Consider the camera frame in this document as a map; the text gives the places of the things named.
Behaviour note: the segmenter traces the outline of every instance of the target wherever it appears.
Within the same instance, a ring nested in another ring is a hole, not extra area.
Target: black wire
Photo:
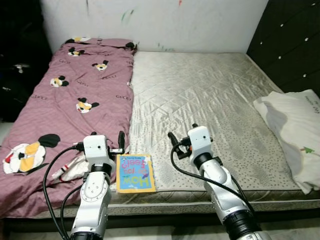
[[[75,189],[73,189],[71,192],[69,192],[67,194],[67,196],[65,196],[65,198],[63,199],[63,202],[61,204],[61,208],[60,208],[60,219],[61,219],[61,226],[62,226],[62,231],[65,235],[68,235],[67,231],[66,231],[66,226],[65,226],[65,222],[64,222],[64,209],[65,209],[65,205],[67,203],[68,198],[74,194],[76,191],[78,191],[80,188],[82,187],[82,185],[76,187]]]
[[[197,175],[197,174],[194,174],[194,173],[192,173],[192,172],[188,172],[188,171],[185,171],[185,170],[179,168],[179,167],[176,165],[175,161],[174,161],[174,153],[175,153],[175,149],[176,149],[177,147],[179,147],[180,145],[181,145],[181,143],[177,143],[176,145],[174,145],[173,148],[171,149],[171,153],[170,153],[171,163],[172,163],[173,167],[174,167],[176,170],[178,170],[179,172],[181,172],[181,173],[183,173],[183,174],[185,174],[185,175],[188,175],[188,176],[190,176],[190,177],[193,177],[193,178],[196,178],[196,179],[200,179],[200,180],[206,181],[206,182],[208,182],[208,183],[217,185],[218,187],[220,187],[220,188],[222,188],[222,189],[224,189],[224,190],[226,190],[226,191],[234,194],[235,196],[237,196],[238,198],[240,198],[242,201],[244,201],[245,204],[248,206],[248,208],[252,211],[252,214],[254,214],[255,211],[254,211],[253,207],[251,206],[251,204],[249,203],[249,201],[248,201],[248,200],[246,199],[246,197],[244,196],[243,191],[240,190],[240,188],[239,188],[240,185],[238,184],[238,182],[235,182],[235,184],[237,185],[237,187],[239,188],[240,193],[243,194],[243,196],[242,196],[241,194],[237,193],[236,191],[234,191],[233,189],[231,189],[230,187],[227,187],[227,186],[225,186],[225,185],[223,185],[223,184],[221,184],[221,183],[219,183],[219,182],[217,182],[217,181],[214,181],[214,180],[212,180],[212,179],[210,179],[210,178],[207,178],[207,177],[204,177],[204,176],[200,176],[200,175]]]
[[[52,217],[52,220],[53,220],[56,228],[58,229],[58,232],[61,235],[63,240],[70,240],[70,239],[69,239],[69,236],[65,235],[64,232],[59,227],[59,224],[58,224],[57,219],[56,219],[56,215],[54,213],[54,210],[52,208],[52,205],[51,205],[51,202],[50,202],[50,199],[49,199],[49,196],[48,196],[47,186],[46,185],[47,185],[47,177],[48,177],[49,171],[52,168],[53,164],[57,161],[57,159],[62,154],[66,153],[67,151],[73,150],[73,149],[76,149],[76,146],[68,147],[65,150],[63,150],[62,152],[60,152],[57,156],[55,156],[55,158],[52,160],[52,162],[50,162],[48,168],[46,169],[44,177],[43,177],[43,182],[42,182],[43,194],[44,194],[44,198],[45,198],[46,204],[48,206],[48,209],[49,209],[50,215]]]

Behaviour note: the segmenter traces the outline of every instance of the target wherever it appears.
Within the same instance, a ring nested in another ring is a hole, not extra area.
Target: book cover
[[[147,154],[118,155],[116,160],[118,193],[152,193],[156,191],[151,156]]]

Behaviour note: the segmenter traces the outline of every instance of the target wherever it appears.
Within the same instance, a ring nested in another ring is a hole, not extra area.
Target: floor
[[[267,222],[261,227],[272,240],[320,240],[320,218]],[[57,232],[15,233],[9,240],[58,240]],[[105,240],[229,240],[222,226],[152,226],[107,229]]]

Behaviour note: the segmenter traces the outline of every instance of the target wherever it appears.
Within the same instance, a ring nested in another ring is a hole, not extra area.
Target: mattress
[[[203,182],[170,162],[167,133],[185,137],[193,123],[208,127],[214,154],[256,211],[320,207],[319,192],[304,195],[294,183],[276,137],[253,107],[258,97],[281,90],[246,54],[138,52],[131,87],[130,152],[151,154],[157,192],[117,194],[113,185],[110,215],[215,212]],[[197,173],[187,159],[176,162]],[[65,216],[76,211],[69,206]]]

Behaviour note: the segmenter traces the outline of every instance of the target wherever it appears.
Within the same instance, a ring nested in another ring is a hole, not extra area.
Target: black cabinet
[[[13,122],[52,57],[39,0],[2,0],[0,31],[0,119]]]

